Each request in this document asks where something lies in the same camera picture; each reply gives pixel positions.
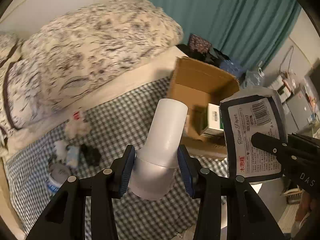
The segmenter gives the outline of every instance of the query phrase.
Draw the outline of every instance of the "teal curtain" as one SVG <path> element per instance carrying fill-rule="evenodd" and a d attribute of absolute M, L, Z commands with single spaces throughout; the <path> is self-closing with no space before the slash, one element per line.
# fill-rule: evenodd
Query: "teal curtain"
<path fill-rule="evenodd" d="M 296 0 L 149 0 L 184 31 L 201 36 L 243 68 L 266 66 L 300 12 Z"/>

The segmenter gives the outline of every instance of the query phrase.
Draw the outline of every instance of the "white pvc pipe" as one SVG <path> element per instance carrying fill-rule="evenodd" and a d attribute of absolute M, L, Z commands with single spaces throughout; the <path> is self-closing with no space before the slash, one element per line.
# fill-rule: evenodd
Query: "white pvc pipe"
<path fill-rule="evenodd" d="M 137 151 L 129 187 L 144 199 L 167 194 L 178 167 L 180 143 L 188 107 L 173 99 L 159 100 L 144 146 Z"/>

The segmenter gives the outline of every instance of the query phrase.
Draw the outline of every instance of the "clutter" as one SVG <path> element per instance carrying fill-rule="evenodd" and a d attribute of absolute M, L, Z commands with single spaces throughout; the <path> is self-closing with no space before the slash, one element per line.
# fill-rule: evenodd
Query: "clutter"
<path fill-rule="evenodd" d="M 188 130 L 181 138 L 193 155 L 224 159 L 227 155 L 224 137 L 201 135 L 200 122 L 208 104 L 220 101 L 239 90 L 237 79 L 215 67 L 188 57 L 178 58 L 170 81 L 167 98 L 178 100 L 188 107 Z"/>
<path fill-rule="evenodd" d="M 315 108 L 311 108 L 304 91 L 297 90 L 296 94 L 286 101 L 286 104 L 293 117 L 292 121 L 297 127 L 296 131 L 304 129 L 310 121 L 315 119 Z"/>
<path fill-rule="evenodd" d="M 192 51 L 197 50 L 200 53 L 206 53 L 206 52 L 209 52 L 211 46 L 212 44 L 209 41 L 201 38 L 198 35 L 195 35 L 192 33 L 190 34 L 189 40 L 188 40 L 188 47 Z"/>
<path fill-rule="evenodd" d="M 62 184 L 71 176 L 71 172 L 68 167 L 61 163 L 49 163 L 48 171 L 49 175 L 45 182 L 50 194 L 55 194 Z"/>
<path fill-rule="evenodd" d="M 66 159 L 66 165 L 70 168 L 77 168 L 79 163 L 79 152 L 80 147 L 74 146 L 74 145 L 68 145 L 67 146 L 67 159 Z"/>
<path fill-rule="evenodd" d="M 208 104 L 205 109 L 201 122 L 201 135 L 212 136 L 224 136 L 224 131 L 221 128 L 222 122 L 220 119 L 220 107 L 214 104 Z"/>
<path fill-rule="evenodd" d="M 242 83 L 242 88 L 253 87 L 253 86 L 263 86 L 264 73 L 261 68 L 258 68 L 257 71 L 247 70 L 245 74 L 245 80 Z"/>
<path fill-rule="evenodd" d="M 67 150 L 66 150 L 67 146 L 68 146 L 68 143 L 64 140 L 54 142 L 54 148 L 56 150 L 57 161 L 62 161 L 62 162 L 65 161 L 65 159 L 67 157 Z"/>
<path fill-rule="evenodd" d="M 99 165 L 101 154 L 98 149 L 82 144 L 80 146 L 80 151 L 84 154 L 85 161 L 89 166 Z"/>
<path fill-rule="evenodd" d="M 65 127 L 65 135 L 73 139 L 76 135 L 86 135 L 91 130 L 90 124 L 85 121 L 84 112 L 78 110 L 73 113 Z"/>
<path fill-rule="evenodd" d="M 300 203 L 301 196 L 302 196 L 302 189 L 300 189 L 299 187 L 292 188 L 284 192 L 283 195 L 286 196 L 288 204 Z"/>
<path fill-rule="evenodd" d="M 184 122 L 182 136 L 188 136 L 187 134 L 188 134 L 189 122 L 190 122 L 190 115 L 187 114 L 186 121 Z"/>
<path fill-rule="evenodd" d="M 313 138 L 320 139 L 320 128 L 313 134 Z"/>
<path fill-rule="evenodd" d="M 159 100 L 147 140 L 137 151 L 129 182 L 129 188 L 140 198 L 159 200 L 173 186 L 187 111 L 182 102 Z"/>
<path fill-rule="evenodd" d="M 240 79 L 241 76 L 245 73 L 245 70 L 242 68 L 242 66 L 234 59 L 223 60 L 219 65 L 219 68 L 234 75 L 238 79 Z"/>
<path fill-rule="evenodd" d="M 276 80 L 268 86 L 268 88 L 274 89 L 278 92 L 282 103 L 293 96 L 294 91 L 297 89 L 294 77 L 294 73 L 281 72 Z"/>
<path fill-rule="evenodd" d="M 193 225 L 190 228 L 188 228 L 187 230 L 185 230 L 184 232 L 182 232 L 182 234 L 176 233 L 175 234 L 176 236 L 174 238 L 172 238 L 171 240 L 179 240 L 179 239 L 193 240 L 195 230 L 196 230 L 196 225 Z"/>
<path fill-rule="evenodd" d="M 223 54 L 220 50 L 216 48 L 211 48 L 210 52 L 214 57 L 219 58 L 220 60 L 231 60 L 227 55 Z"/>
<path fill-rule="evenodd" d="M 248 182 L 281 177 L 281 164 L 276 157 L 251 143 L 256 132 L 287 141 L 278 93 L 264 87 L 246 88 L 223 100 L 220 110 L 230 176 L 242 175 Z"/>
<path fill-rule="evenodd" d="M 288 204 L 279 219 L 278 225 L 284 234 L 291 234 L 294 237 L 299 231 L 300 222 L 295 221 L 299 204 Z"/>

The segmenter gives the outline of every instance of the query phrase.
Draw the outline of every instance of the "checkered bed sheet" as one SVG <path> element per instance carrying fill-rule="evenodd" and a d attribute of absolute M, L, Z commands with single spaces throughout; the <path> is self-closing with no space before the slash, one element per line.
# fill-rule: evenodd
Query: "checkered bed sheet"
<path fill-rule="evenodd" d="M 165 97 L 169 78 L 143 85 L 118 98 L 86 111 L 92 130 L 69 143 L 85 143 L 96 147 L 102 154 L 98 167 L 88 166 L 80 154 L 79 166 L 72 174 L 79 178 L 94 176 L 110 167 L 115 158 L 122 156 L 127 144 L 136 149 L 147 139 L 158 101 Z M 36 142 L 19 151 L 5 164 L 10 187 L 10 197 L 26 233 L 50 201 L 45 180 L 48 176 L 49 158 L 54 155 L 54 141 L 65 139 L 64 126 L 59 125 Z M 227 176 L 227 160 L 214 161 L 198 157 L 202 166 L 220 176 Z M 86 200 L 85 238 L 91 240 L 91 199 Z M 159 201 L 143 200 L 130 189 L 122 199 L 113 200 L 119 239 L 171 239 L 196 223 L 199 200 L 191 199 L 185 191 L 180 173 L 176 175 L 173 189 Z"/>

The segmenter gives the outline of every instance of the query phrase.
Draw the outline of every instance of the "barcode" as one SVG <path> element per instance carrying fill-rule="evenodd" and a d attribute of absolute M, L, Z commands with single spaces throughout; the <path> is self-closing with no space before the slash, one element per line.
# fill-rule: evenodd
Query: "barcode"
<path fill-rule="evenodd" d="M 214 119 L 215 122 L 218 121 L 218 113 L 216 111 L 212 112 L 212 118 Z"/>
<path fill-rule="evenodd" d="M 261 101 L 260 103 L 257 103 L 257 104 L 253 104 L 252 112 L 254 114 L 254 117 L 256 118 L 257 125 L 263 125 L 268 122 L 271 122 L 267 105 L 265 104 L 264 101 Z"/>

